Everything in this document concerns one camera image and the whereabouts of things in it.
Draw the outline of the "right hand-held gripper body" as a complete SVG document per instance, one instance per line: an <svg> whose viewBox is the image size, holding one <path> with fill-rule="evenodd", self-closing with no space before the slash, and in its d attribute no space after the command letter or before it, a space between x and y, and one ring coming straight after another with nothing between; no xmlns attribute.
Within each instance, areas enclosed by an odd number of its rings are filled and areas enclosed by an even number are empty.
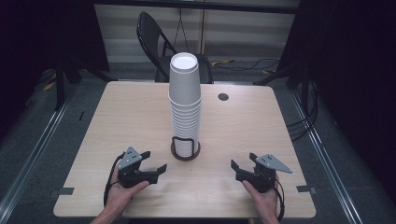
<svg viewBox="0 0 396 224"><path fill-rule="evenodd" d="M292 170L273 154L258 156L253 167L253 172L249 173L247 181L258 191L266 192L271 189L276 182L276 172L291 174Z"/></svg>

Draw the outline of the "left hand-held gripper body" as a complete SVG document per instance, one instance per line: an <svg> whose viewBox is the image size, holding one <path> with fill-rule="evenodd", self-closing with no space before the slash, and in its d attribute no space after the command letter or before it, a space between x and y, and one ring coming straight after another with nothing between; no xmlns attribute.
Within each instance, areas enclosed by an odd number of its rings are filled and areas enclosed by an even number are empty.
<svg viewBox="0 0 396 224"><path fill-rule="evenodd" d="M128 147L118 165L118 180L124 188L131 188L142 181L149 181L145 172L140 170L140 154L133 147Z"/></svg>

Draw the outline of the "black wire cup holder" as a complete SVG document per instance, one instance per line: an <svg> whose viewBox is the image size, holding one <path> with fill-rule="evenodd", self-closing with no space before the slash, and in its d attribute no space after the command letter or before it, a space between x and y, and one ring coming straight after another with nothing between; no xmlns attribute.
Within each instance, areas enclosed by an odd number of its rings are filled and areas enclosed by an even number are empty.
<svg viewBox="0 0 396 224"><path fill-rule="evenodd" d="M199 141L192 138L172 137L171 153L180 161L194 160L199 155L200 149Z"/></svg>

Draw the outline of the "stack of white paper cups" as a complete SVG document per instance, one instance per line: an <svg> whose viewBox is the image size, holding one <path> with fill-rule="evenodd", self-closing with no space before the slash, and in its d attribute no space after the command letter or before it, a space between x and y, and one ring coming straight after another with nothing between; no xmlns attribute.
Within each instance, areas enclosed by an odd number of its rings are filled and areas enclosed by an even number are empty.
<svg viewBox="0 0 396 224"><path fill-rule="evenodd" d="M199 64L193 54L181 52L171 58L168 98L173 136L199 141L202 97Z"/></svg>

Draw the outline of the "person's right hand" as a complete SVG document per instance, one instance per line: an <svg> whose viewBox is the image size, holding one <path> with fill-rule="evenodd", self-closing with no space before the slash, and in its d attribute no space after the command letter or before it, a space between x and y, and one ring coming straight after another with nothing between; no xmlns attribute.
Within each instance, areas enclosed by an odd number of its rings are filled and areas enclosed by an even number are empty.
<svg viewBox="0 0 396 224"><path fill-rule="evenodd" d="M260 218L276 217L277 194L271 189L265 193L259 193L249 182L244 180L242 185L252 197L255 208Z"/></svg>

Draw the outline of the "person's left hand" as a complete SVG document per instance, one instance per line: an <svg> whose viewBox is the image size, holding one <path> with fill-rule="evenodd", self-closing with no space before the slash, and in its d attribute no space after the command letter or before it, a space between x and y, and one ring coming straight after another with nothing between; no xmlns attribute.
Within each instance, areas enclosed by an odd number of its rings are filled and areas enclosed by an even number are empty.
<svg viewBox="0 0 396 224"><path fill-rule="evenodd" d="M110 188L107 194L105 209L115 217L120 217L132 198L141 190L149 186L148 181L143 181L131 188L124 188L118 182L118 170L115 170L110 179Z"/></svg>

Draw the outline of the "grey tape strip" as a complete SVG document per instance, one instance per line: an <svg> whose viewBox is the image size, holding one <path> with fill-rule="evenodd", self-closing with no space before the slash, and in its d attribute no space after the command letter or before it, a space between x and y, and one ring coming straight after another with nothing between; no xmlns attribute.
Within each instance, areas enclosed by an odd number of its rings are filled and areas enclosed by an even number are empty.
<svg viewBox="0 0 396 224"><path fill-rule="evenodd" d="M59 188L50 192L50 197L58 197L59 195L72 195L75 188Z"/></svg>
<svg viewBox="0 0 396 224"><path fill-rule="evenodd" d="M298 190L299 193L308 192L308 193L310 193L311 195L317 193L317 191L316 191L316 189L315 189L314 187L310 187L310 186L307 186L307 185L304 185L304 186L297 186L296 188L297 188L297 190Z"/></svg>

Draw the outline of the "black stand leg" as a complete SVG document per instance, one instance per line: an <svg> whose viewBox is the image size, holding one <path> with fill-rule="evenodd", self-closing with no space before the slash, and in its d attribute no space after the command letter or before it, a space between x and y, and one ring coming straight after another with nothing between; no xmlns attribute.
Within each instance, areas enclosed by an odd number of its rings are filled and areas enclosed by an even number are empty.
<svg viewBox="0 0 396 224"><path fill-rule="evenodd" d="M290 63L286 67L274 72L272 75L269 77L266 77L260 81L255 81L254 85L255 86L265 86L271 81L275 80L276 78L281 78L281 77L288 77L290 76L298 67L298 63Z"/></svg>

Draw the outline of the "black metal stand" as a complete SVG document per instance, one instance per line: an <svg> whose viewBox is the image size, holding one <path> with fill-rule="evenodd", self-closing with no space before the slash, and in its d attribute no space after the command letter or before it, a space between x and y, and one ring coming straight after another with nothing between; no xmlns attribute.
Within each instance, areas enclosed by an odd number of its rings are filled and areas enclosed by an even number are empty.
<svg viewBox="0 0 396 224"><path fill-rule="evenodd" d="M99 70L95 69L93 66L88 63L83 62L81 59L75 56L67 56L65 58L61 58L56 63L55 75L56 75L56 93L57 93L57 101L56 101L56 110L59 110L65 102L65 93L64 93L64 78L67 77L70 83L78 84L81 81L81 75L78 72L78 69L86 69L91 74L99 77L105 82L114 81L114 78L108 77Z"/></svg>

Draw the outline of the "black folding chair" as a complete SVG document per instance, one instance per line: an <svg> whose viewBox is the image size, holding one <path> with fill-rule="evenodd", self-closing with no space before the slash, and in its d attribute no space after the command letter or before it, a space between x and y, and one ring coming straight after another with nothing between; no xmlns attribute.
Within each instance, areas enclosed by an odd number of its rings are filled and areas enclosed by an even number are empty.
<svg viewBox="0 0 396 224"><path fill-rule="evenodd" d="M169 82L170 61L177 54L159 24L145 11L138 16L136 34L139 43L155 66L155 81Z"/></svg>

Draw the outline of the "metal floor rail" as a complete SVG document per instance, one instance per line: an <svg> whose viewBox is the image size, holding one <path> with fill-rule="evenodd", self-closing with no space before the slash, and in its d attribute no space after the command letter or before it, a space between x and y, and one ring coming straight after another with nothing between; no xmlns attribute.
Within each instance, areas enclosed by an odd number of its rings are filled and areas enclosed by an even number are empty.
<svg viewBox="0 0 396 224"><path fill-rule="evenodd" d="M291 91L290 95L295 104L295 107L299 113L299 116L303 120L305 130L308 133L309 139L318 155L318 158L323 166L323 169L329 178L332 185L332 189L337 197L338 202L343 208L343 211L348 219L349 224L363 224L361 216L347 192L347 189L342 182L339 174L337 173L332 160L320 139L320 136L314 126L314 122L308 117L308 114L303 109L303 101L296 91Z"/></svg>
<svg viewBox="0 0 396 224"><path fill-rule="evenodd" d="M60 121L64 116L72 95L69 95L65 100L57 106L57 109L52 114L49 123L44 132L41 134L39 140L35 144L33 151L22 166L15 180L12 182L10 188L7 190L4 198L0 202L0 223L6 223L9 216L12 214L19 198L21 197L26 185L31 178L37 163L42 157L51 137L56 131Z"/></svg>

